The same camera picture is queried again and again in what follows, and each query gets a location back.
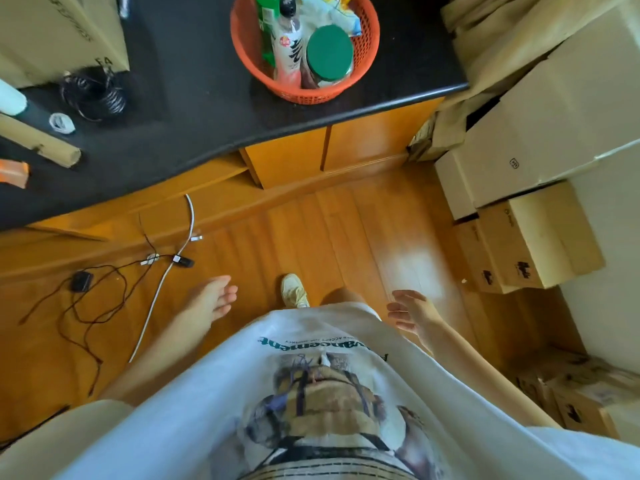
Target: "graphic print on t-shirt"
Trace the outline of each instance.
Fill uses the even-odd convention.
[[[444,460],[420,418],[376,394],[379,360],[352,337],[277,343],[268,395],[239,428],[244,479],[446,478]]]

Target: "white wall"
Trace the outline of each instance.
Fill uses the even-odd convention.
[[[607,266],[561,286],[587,351],[640,373],[640,145],[571,178]]]

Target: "green lid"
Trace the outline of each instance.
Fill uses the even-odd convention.
[[[353,61],[353,45],[347,33],[337,25],[316,30],[307,45],[309,68],[323,80],[343,78]]]

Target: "person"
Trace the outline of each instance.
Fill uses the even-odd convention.
[[[254,320],[194,363],[241,292],[208,282],[100,395],[0,456],[0,477],[59,479],[638,478],[635,446],[562,430],[414,290],[356,293]]]

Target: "jar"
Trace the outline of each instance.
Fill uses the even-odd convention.
[[[337,25],[318,28],[307,43],[303,60],[303,87],[324,88],[338,84],[353,72],[353,44]]]

